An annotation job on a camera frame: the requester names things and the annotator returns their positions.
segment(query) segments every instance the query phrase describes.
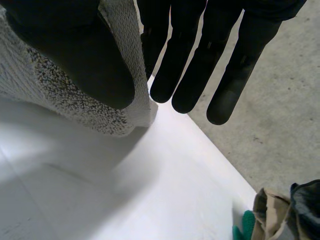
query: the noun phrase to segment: fingers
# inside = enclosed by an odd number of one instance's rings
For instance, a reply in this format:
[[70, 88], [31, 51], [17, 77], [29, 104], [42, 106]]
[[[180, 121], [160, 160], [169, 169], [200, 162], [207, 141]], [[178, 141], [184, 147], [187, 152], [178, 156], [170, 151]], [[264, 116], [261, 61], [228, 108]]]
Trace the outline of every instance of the fingers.
[[170, 2], [171, 0], [137, 0], [143, 24], [141, 41], [148, 79], [167, 40]]
[[165, 103], [171, 98], [195, 42], [205, 7], [206, 0], [172, 0], [172, 37], [150, 90], [156, 102]]
[[228, 121], [263, 49], [280, 25], [281, 22], [244, 13], [238, 41], [207, 109], [211, 123], [222, 125]]
[[173, 98], [173, 108], [182, 114], [190, 112], [208, 83], [227, 44], [230, 31], [242, 7], [236, 2], [210, 0], [203, 17], [202, 37], [198, 48]]

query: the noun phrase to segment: gloved hand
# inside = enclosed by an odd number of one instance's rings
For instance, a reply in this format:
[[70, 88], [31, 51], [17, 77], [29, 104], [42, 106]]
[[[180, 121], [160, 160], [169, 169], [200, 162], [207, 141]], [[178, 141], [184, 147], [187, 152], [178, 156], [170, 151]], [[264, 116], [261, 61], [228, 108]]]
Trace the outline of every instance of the gloved hand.
[[252, 211], [245, 211], [242, 217], [243, 233], [240, 232], [237, 226], [233, 226], [233, 240], [250, 240], [255, 226], [255, 215]]
[[83, 92], [114, 109], [134, 99], [133, 77], [99, 0], [0, 0], [7, 21], [28, 45], [59, 66]]
[[144, 25], [141, 40], [147, 77], [152, 74], [166, 42], [171, 8], [172, 37], [151, 87], [151, 97], [158, 103], [165, 103], [173, 95], [205, 10], [199, 46], [172, 98], [172, 106], [177, 112], [190, 112], [225, 49], [233, 25], [245, 9], [237, 44], [207, 109], [211, 123], [224, 124], [263, 49], [277, 34], [282, 21], [293, 18], [305, 1], [137, 0]]

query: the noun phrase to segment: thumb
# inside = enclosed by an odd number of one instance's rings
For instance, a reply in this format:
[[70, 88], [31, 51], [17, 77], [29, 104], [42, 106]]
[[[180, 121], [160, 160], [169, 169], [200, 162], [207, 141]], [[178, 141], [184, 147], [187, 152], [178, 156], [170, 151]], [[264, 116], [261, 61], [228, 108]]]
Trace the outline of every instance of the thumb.
[[245, 240], [237, 226], [232, 227], [233, 240]]

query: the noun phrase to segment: tan fabric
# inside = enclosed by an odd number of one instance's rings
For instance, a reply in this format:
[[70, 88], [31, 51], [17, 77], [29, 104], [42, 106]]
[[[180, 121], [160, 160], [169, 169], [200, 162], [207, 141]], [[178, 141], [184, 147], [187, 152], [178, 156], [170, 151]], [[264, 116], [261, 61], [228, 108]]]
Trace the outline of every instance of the tan fabric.
[[296, 221], [290, 199], [282, 194], [261, 189], [253, 212], [256, 221], [251, 240], [310, 240]]

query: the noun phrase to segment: crumpled cloth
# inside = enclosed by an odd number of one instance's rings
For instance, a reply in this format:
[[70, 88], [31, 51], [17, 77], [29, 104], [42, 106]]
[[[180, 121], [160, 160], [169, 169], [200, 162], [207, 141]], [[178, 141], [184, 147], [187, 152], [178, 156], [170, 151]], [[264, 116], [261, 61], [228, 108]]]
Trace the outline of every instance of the crumpled cloth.
[[251, 240], [320, 240], [320, 180], [291, 187], [291, 198], [263, 188]]
[[9, 27], [0, 9], [0, 96], [50, 109], [105, 135], [127, 136], [153, 122], [157, 105], [149, 98], [136, 8], [133, 0], [101, 0], [108, 22], [134, 79], [135, 97], [125, 109], [113, 109], [83, 93], [48, 58], [26, 45]]

